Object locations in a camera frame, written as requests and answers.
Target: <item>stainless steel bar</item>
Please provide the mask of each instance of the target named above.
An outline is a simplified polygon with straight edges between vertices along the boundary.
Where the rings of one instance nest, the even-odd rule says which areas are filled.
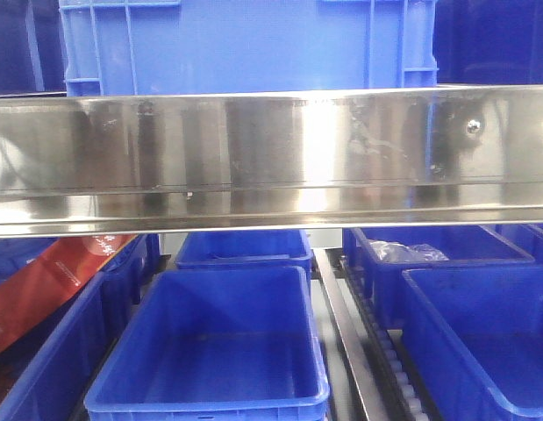
[[[389,421],[390,418],[375,383],[374,374],[353,326],[351,315],[339,290],[328,256],[324,249],[314,250],[314,256],[316,257],[335,327],[347,358],[347,371],[354,383],[355,392],[358,396],[357,403],[360,405],[359,409],[364,417],[363,419],[367,421]]]
[[[496,221],[543,221],[543,86],[0,99],[0,236]]]

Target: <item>red bag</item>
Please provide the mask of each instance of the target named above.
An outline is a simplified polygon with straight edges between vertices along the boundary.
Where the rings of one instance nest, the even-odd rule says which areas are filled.
[[[135,235],[55,241],[0,285],[0,353],[61,307]]]

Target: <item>plastic crate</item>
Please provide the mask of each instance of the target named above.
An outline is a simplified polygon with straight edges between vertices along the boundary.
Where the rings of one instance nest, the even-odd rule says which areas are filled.
[[[193,232],[175,258],[180,269],[299,266],[310,284],[312,250],[304,230]]]
[[[496,231],[543,264],[543,224],[498,225]]]
[[[156,272],[160,264],[160,242],[157,234],[138,236],[131,244],[110,261],[104,272],[114,272],[114,276],[131,279],[131,296],[135,304],[140,302],[140,288]]]
[[[543,421],[543,266],[404,272],[403,343],[447,421]]]
[[[435,0],[61,0],[68,94],[432,86]]]
[[[0,239],[0,282],[39,256],[55,239]]]
[[[159,276],[84,404],[92,421],[316,421],[328,394],[301,268],[177,270]]]
[[[154,271],[146,270],[143,254],[152,238],[135,239],[78,296],[0,355],[0,364],[18,376],[0,405],[0,421],[68,419],[131,317],[137,274]]]
[[[543,0],[439,0],[439,82],[543,83]]]
[[[57,0],[0,0],[0,95],[65,90]]]
[[[357,282],[363,295],[372,298],[378,323],[384,329],[402,326],[404,297],[401,273],[405,269],[534,261],[530,254],[509,240],[479,225],[355,228],[351,233],[356,248],[353,251],[356,255],[354,264],[360,264],[363,274]],[[368,241],[371,239],[395,241],[406,246],[429,244],[443,252],[449,260],[384,262],[370,246]]]

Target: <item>screw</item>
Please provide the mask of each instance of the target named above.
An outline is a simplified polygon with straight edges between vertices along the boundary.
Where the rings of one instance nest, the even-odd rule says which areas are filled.
[[[470,120],[468,121],[468,124],[466,126],[466,130],[470,134],[478,133],[481,128],[482,128],[482,123],[480,123],[478,120]]]

